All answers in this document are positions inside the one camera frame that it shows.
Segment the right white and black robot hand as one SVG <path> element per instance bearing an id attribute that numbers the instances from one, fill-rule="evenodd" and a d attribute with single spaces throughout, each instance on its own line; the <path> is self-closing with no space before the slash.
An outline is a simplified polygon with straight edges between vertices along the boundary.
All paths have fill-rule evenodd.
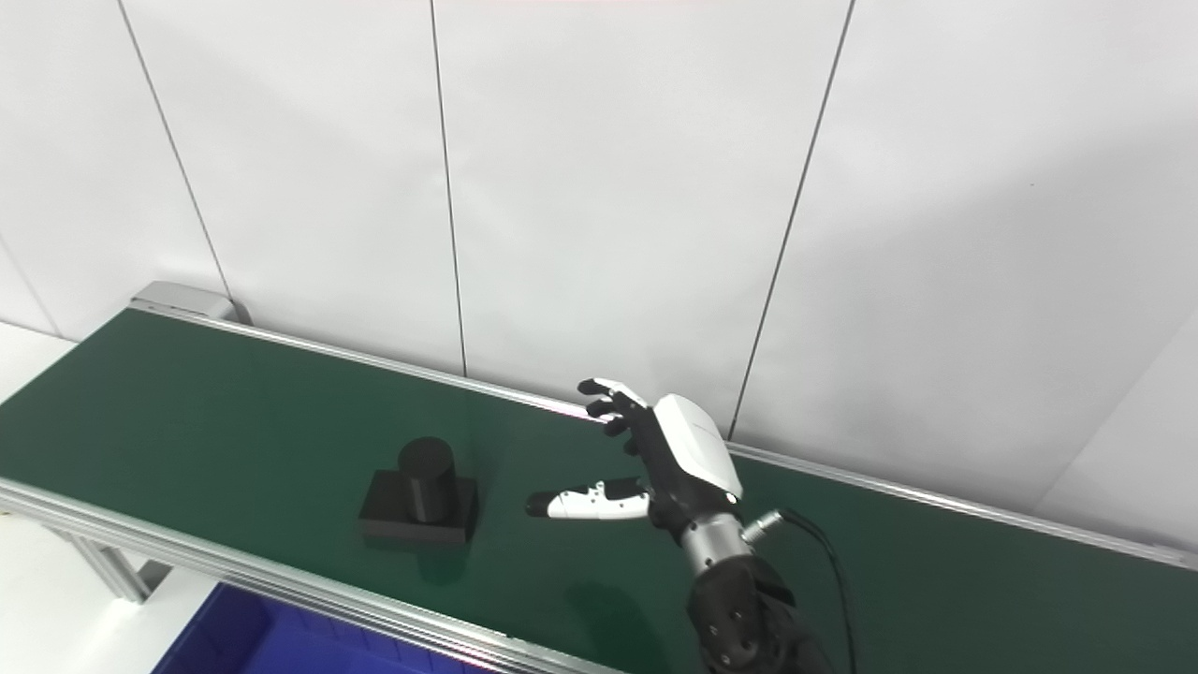
<path id="1" fill-rule="evenodd" d="M 739 520 L 743 486 L 714 419 L 701 406 L 665 394 L 647 403 L 615 379 L 589 378 L 577 391 L 591 397 L 589 418 L 604 435 L 628 432 L 624 451 L 643 464 L 643 476 L 604 478 L 591 485 L 530 494 L 526 515 L 552 520 L 635 520 L 680 538 L 716 516 Z"/>

